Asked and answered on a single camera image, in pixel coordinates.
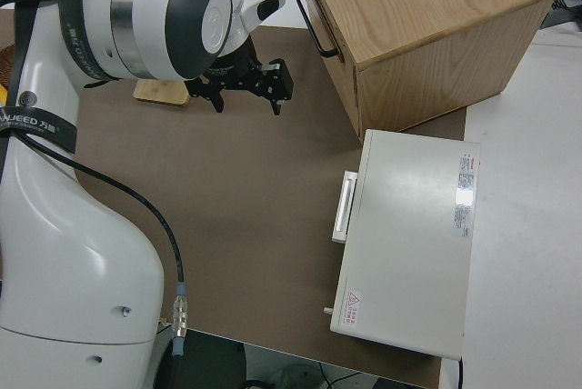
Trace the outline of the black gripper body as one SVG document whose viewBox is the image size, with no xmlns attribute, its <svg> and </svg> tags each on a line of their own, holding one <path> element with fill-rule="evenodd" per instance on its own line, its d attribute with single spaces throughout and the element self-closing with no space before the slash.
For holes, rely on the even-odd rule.
<svg viewBox="0 0 582 389">
<path fill-rule="evenodd" d="M 269 101 L 290 100 L 294 83 L 283 59 L 259 62 L 252 42 L 219 56 L 198 78 L 188 82 L 188 93 L 215 100 L 226 90 L 245 90 Z"/>
</svg>

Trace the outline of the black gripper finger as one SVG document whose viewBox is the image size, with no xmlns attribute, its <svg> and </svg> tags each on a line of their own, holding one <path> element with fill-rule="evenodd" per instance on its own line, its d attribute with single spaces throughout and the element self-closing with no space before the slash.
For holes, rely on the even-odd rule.
<svg viewBox="0 0 582 389">
<path fill-rule="evenodd" d="M 274 115 L 280 115 L 282 110 L 282 105 L 286 102 L 286 93 L 281 91 L 271 91 L 268 94 L 268 101 L 271 105 Z"/>
<path fill-rule="evenodd" d="M 207 92 L 206 100 L 212 104 L 217 113 L 222 113 L 224 111 L 225 104 L 220 88 L 216 89 L 211 87 Z"/>
</svg>

